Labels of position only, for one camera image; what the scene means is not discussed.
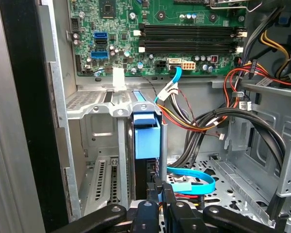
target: chip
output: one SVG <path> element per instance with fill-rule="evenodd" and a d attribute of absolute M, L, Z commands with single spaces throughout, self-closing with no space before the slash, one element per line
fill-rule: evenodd
<path fill-rule="evenodd" d="M 111 35 L 110 35 L 110 40 L 116 40 L 116 35 L 111 34 Z"/>
<path fill-rule="evenodd" d="M 122 34 L 122 40 L 127 40 L 127 34 Z"/>
<path fill-rule="evenodd" d="M 116 18 L 116 0 L 99 0 L 101 18 Z"/>

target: cable tie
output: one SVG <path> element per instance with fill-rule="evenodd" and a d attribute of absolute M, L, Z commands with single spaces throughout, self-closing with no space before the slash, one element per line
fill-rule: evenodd
<path fill-rule="evenodd" d="M 218 118 L 218 115 L 217 115 L 217 111 L 216 110 L 213 110 L 212 113 L 214 114 L 214 117 L 215 118 Z"/>

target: sata port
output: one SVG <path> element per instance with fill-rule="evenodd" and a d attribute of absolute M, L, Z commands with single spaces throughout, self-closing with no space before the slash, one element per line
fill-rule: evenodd
<path fill-rule="evenodd" d="M 95 44 L 97 45 L 106 45 L 107 44 L 107 41 L 106 40 L 95 40 Z"/>
<path fill-rule="evenodd" d="M 180 64 L 181 58 L 167 58 L 168 64 Z"/>
<path fill-rule="evenodd" d="M 171 70 L 171 71 L 176 70 L 176 67 L 181 67 L 181 65 L 180 64 L 178 64 L 178 65 L 169 65 L 168 66 L 168 70 Z"/>
<path fill-rule="evenodd" d="M 101 40 L 107 40 L 108 39 L 108 33 L 101 32 L 101 33 L 94 33 L 94 39 L 101 39 Z"/>

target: red wire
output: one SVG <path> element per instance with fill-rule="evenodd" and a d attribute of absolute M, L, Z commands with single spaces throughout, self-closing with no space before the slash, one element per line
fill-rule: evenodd
<path fill-rule="evenodd" d="M 184 194 L 176 194 L 176 197 L 181 198 L 198 198 L 198 196 L 194 195 L 184 195 Z"/>

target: perforated metal panel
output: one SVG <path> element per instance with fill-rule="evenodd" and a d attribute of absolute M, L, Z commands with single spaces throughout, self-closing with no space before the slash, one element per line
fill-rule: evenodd
<path fill-rule="evenodd" d="M 77 111 L 85 105 L 97 103 L 100 96 L 98 91 L 78 91 L 67 99 L 67 111 Z"/>

